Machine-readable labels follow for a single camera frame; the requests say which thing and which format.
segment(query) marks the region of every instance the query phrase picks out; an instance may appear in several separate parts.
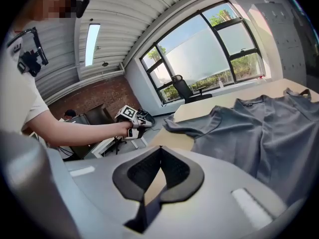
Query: ceiling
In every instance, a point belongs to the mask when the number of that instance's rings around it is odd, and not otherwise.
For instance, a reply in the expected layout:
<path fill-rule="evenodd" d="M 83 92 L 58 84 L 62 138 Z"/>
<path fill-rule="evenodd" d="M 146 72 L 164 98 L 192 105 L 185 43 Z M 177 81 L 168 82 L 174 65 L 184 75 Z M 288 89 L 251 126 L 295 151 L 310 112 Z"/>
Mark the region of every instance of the ceiling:
<path fill-rule="evenodd" d="M 46 99 L 80 79 L 120 70 L 120 63 L 143 32 L 178 1 L 91 0 L 83 17 L 77 19 L 79 24 L 76 19 L 57 19 L 30 25 L 36 26 L 49 61 L 36 77 L 42 97 Z M 93 65 L 85 67 L 85 45 L 90 23 L 99 23 L 101 28 Z M 25 50 L 30 50 L 33 45 L 31 37 L 24 38 Z"/>

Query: wall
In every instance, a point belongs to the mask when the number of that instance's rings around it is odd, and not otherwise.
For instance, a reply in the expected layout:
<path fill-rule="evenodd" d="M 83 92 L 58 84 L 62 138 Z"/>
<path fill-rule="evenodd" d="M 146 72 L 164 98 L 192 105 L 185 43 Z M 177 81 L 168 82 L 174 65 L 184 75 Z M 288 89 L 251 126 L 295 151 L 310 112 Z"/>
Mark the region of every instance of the wall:
<path fill-rule="evenodd" d="M 160 37 L 163 36 L 168 30 L 174 27 L 176 24 L 181 22 L 186 17 L 192 15 L 197 10 L 205 8 L 209 5 L 217 3 L 223 0 L 198 0 L 191 5 L 185 7 L 184 9 L 178 11 L 174 16 L 172 16 L 167 22 L 163 23 L 147 40 L 145 40 L 144 45 L 138 50 L 133 59 L 126 67 L 126 78 L 135 93 L 135 96 L 140 101 L 142 107 L 145 110 L 148 110 L 152 115 L 165 114 L 169 112 L 174 112 L 178 109 L 180 105 L 183 104 L 183 101 L 176 101 L 167 106 L 162 106 L 160 99 L 157 96 L 156 91 L 150 83 L 150 80 L 139 60 L 139 58 L 147 52 L 151 45 L 157 41 Z M 239 10 L 242 16 L 245 18 L 248 26 L 251 29 L 252 34 L 254 35 L 258 47 L 261 51 L 263 57 L 265 71 L 267 77 L 271 77 L 272 80 L 281 79 L 283 77 L 281 58 L 275 43 L 275 39 L 272 36 L 269 28 L 267 29 L 267 24 L 265 20 L 259 22 L 261 14 L 253 15 L 251 13 L 251 8 L 255 3 L 264 3 L 264 0 L 230 0 L 231 3 Z M 291 6 L 287 0 L 269 0 L 277 3 L 282 3 L 286 8 L 286 11 L 291 13 Z M 241 86 L 241 88 L 249 87 L 249 84 Z M 213 95 L 218 95 L 224 91 L 213 91 Z"/>
<path fill-rule="evenodd" d="M 49 109 L 57 119 L 60 119 L 68 109 L 83 114 L 101 104 L 105 104 L 112 117 L 115 117 L 124 105 L 135 109 L 141 107 L 125 77 L 117 76 L 74 91 L 49 105 Z"/>

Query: table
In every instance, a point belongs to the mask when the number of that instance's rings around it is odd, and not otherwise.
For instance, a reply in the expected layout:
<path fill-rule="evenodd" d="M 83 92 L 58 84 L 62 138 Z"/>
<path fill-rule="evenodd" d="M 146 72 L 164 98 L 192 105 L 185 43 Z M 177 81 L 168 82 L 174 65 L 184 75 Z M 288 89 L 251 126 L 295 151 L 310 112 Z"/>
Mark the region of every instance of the table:
<path fill-rule="evenodd" d="M 283 96 L 283 92 L 284 90 L 286 90 L 286 88 L 290 88 L 292 91 L 298 93 L 301 93 L 303 90 L 306 89 L 306 87 L 287 79 L 264 83 L 248 89 L 243 89 L 217 97 L 212 97 L 209 99 L 182 105 L 175 112 L 174 121 L 179 122 L 205 116 L 209 114 L 215 106 L 231 108 L 233 107 L 237 98 L 249 100 L 257 98 L 261 95 L 267 95 L 271 98 L 281 97 Z M 312 90 L 310 90 L 310 92 L 312 95 L 312 102 L 318 102 L 319 94 Z M 149 143 L 149 146 L 163 145 L 171 148 L 191 150 L 193 144 L 194 140 L 191 137 L 185 134 L 170 133 L 162 128 L 155 136 L 155 138 Z M 165 184 L 165 176 L 162 170 L 160 170 L 156 178 L 154 179 L 154 182 L 151 184 L 145 194 L 146 204 L 161 191 Z"/>

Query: white wall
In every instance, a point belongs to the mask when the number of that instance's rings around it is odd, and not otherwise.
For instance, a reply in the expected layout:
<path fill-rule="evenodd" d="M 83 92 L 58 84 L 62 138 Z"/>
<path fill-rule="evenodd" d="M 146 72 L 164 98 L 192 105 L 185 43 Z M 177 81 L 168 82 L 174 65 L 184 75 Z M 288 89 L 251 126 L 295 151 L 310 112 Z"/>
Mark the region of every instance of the white wall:
<path fill-rule="evenodd" d="M 145 40 L 144 45 L 138 50 L 133 59 L 126 67 L 126 78 L 135 94 L 139 100 L 142 107 L 149 111 L 152 115 L 160 115 L 165 113 L 175 112 L 184 101 L 176 101 L 166 106 L 162 106 L 160 99 L 154 90 L 141 62 L 140 57 L 147 52 L 147 50 L 152 46 L 152 44 L 162 37 L 168 30 L 174 27 L 176 24 L 181 22 L 186 17 L 192 15 L 197 10 L 205 8 L 209 5 L 217 3 L 223 0 L 198 0 L 191 5 L 185 7 L 184 9 L 177 12 L 172 16 L 168 21 L 162 24 L 147 40 Z M 283 77 L 281 59 L 276 47 L 275 40 L 271 34 L 271 31 L 268 31 L 266 34 L 259 31 L 262 26 L 262 29 L 265 29 L 267 26 L 265 22 L 259 22 L 261 20 L 260 14 L 251 13 L 251 8 L 254 3 L 263 3 L 264 0 L 230 0 L 231 3 L 239 10 L 242 16 L 245 18 L 247 24 L 249 25 L 256 42 L 261 51 L 265 70 L 267 76 L 271 76 L 272 79 L 277 80 Z M 278 3 L 282 3 L 286 7 L 287 11 L 290 11 L 290 6 L 286 0 L 269 0 Z M 259 84 L 260 82 L 246 83 L 239 86 L 234 86 L 233 88 L 225 88 L 224 90 L 212 91 L 213 95 L 221 95 L 225 92 L 235 91 L 242 88 L 250 87 L 254 84 Z"/>

